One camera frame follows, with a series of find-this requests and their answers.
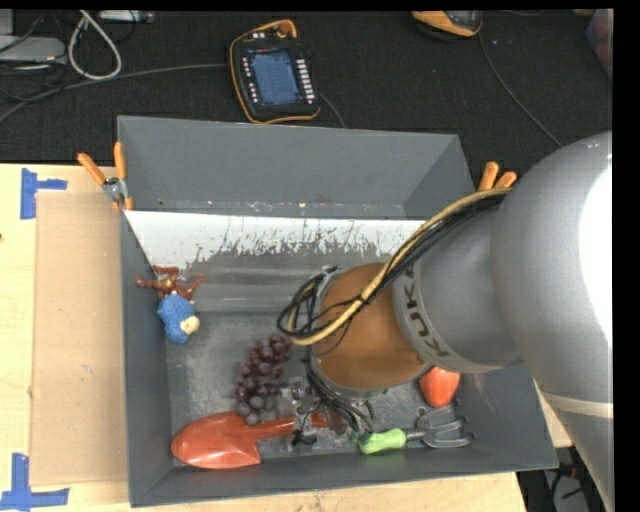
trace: orange trowel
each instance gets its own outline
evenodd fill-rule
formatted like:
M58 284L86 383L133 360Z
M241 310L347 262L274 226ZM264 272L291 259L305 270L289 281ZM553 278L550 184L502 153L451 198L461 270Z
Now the orange trowel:
M321 412L310 416L314 427L328 427ZM247 425L235 411L205 416L187 424L171 441L178 460L204 469L230 469L260 464L258 441L293 433L292 417Z

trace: toy figure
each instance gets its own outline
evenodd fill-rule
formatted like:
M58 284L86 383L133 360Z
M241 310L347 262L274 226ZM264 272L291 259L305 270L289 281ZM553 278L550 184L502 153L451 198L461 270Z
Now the toy figure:
M197 279L189 288L176 283L180 270L177 267L153 266L158 275L157 279L145 281L135 277L136 284L141 288L154 288L157 291L160 305L158 315L165 325L165 334L169 341L183 345L189 336L200 328L200 319L196 316L193 306L194 290L205 281Z

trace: grape cluster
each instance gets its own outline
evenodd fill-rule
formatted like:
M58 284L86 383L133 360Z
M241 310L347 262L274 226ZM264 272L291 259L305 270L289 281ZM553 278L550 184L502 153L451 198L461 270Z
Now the grape cluster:
M282 377L281 363L289 359L292 341L274 333L260 338L249 350L249 356L236 374L236 412L244 416L247 425L266 421L275 409Z

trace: wooden table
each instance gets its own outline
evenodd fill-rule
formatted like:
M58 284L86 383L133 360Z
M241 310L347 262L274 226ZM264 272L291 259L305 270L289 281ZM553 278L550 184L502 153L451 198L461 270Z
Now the wooden table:
M104 196L79 166L0 164L0 262L5 284L0 296L0 490L11 484L11 454L30 455L31 384L34 339L34 287L36 286L36 227L38 219L20 219L21 169L27 167L38 178L68 181L70 194L82 190ZM113 169L104 168L107 176ZM545 414L556 446L570 445L566 432L548 406ZM70 487L68 505L50 510L130 510L126 479L69 482L60 468L61 482L34 486L34 491ZM456 477L341 490L314 491L275 496L232 499L202 504L151 507L150 511L524 511L514 473Z

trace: gray bin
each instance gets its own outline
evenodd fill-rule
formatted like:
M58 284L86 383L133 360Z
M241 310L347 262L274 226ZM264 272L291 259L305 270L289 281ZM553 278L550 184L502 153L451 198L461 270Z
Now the gray bin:
M322 265L386 261L394 244L474 187L456 135L121 116L118 140L135 201L121 219L133 506L557 466L523 365L463 376L457 413L476 435L465 448L364 456L325 442L292 456L266 447L261 464L225 471L174 459L170 442L182 426L233 406L234 365L276 330L277 313L306 277ZM243 219L240 232L223 229L217 242L208 231ZM252 233L256 219L265 219L268 239ZM278 238L300 222L299 240ZM235 240L224 239L229 233ZM152 277L152 263L208 279L196 295L202 327L186 345L165 339L155 294L134 283ZM408 407L387 408L389 426L413 426Z

